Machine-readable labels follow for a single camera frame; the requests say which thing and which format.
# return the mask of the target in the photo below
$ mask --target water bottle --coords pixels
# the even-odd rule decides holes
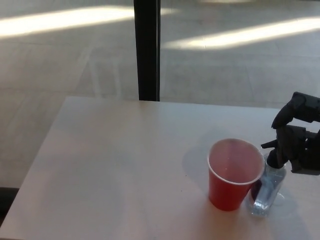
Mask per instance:
[[[261,178],[253,184],[248,194],[250,212],[260,217],[267,216],[287,173],[284,165],[279,166],[275,149],[263,157],[264,172]]]

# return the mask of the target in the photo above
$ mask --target floor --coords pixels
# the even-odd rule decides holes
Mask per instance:
[[[320,95],[320,2],[161,2],[161,101]],[[137,81],[133,0],[1,0],[0,186],[21,186],[66,96],[134,100]]]

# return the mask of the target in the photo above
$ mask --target white cup rim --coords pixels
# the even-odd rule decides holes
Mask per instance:
[[[261,161],[262,161],[262,168],[261,168],[261,171],[259,172],[258,176],[257,176],[255,179],[253,179],[253,180],[251,180],[251,181],[248,181],[248,182],[233,182],[233,181],[226,180],[226,179],[224,179],[223,177],[219,176],[219,175],[212,169],[212,167],[210,166],[210,161],[209,161],[209,159],[210,159],[210,153],[211,153],[212,148],[213,148],[217,143],[222,142],[222,141],[228,141],[228,140],[237,140],[237,141],[245,142],[245,143],[251,145],[253,148],[255,148],[255,149],[257,150],[257,152],[258,152],[259,155],[261,156],[260,159],[261,159]],[[218,179],[220,179],[220,180],[222,180],[222,181],[224,181],[224,182],[226,182],[226,183],[228,183],[228,184],[232,184],[232,185],[240,185],[240,186],[243,186],[243,185],[253,184],[254,182],[256,182],[256,181],[262,176],[262,174],[264,173],[264,170],[265,170],[265,160],[264,160],[264,156],[263,156],[262,153],[259,151],[259,149],[258,149],[255,145],[253,145],[252,143],[250,143],[250,142],[248,142],[248,141],[246,141],[246,140],[243,140],[243,139],[239,139],[239,138],[224,138],[224,139],[221,139],[221,140],[215,142],[215,143],[211,146],[211,148],[210,148],[210,151],[209,151],[209,154],[208,154],[208,156],[207,156],[207,160],[206,160],[206,161],[207,161],[207,164],[208,164],[208,167],[209,167],[210,172],[212,172]]]

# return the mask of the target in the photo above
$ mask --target table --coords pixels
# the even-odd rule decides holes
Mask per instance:
[[[229,137],[256,146],[273,140],[278,111],[68,97],[0,238],[319,239],[319,177],[288,170],[284,204],[273,206],[269,218],[251,216],[245,204],[223,212],[207,199],[211,145]]]

